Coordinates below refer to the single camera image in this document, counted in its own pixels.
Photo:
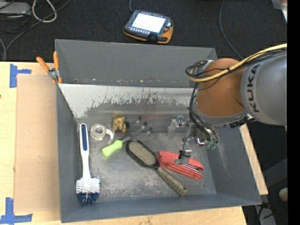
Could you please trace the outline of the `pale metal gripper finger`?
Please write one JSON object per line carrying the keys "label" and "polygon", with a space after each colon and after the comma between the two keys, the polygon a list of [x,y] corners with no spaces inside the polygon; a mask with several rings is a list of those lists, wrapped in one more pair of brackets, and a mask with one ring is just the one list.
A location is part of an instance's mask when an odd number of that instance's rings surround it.
{"label": "pale metal gripper finger", "polygon": [[179,156],[176,160],[177,165],[183,165],[188,163],[191,157],[192,150],[186,145],[183,144],[182,149],[179,151]]}
{"label": "pale metal gripper finger", "polygon": [[171,117],[171,123],[168,126],[168,135],[173,135],[177,128],[182,128],[185,125],[183,115],[175,115]]}

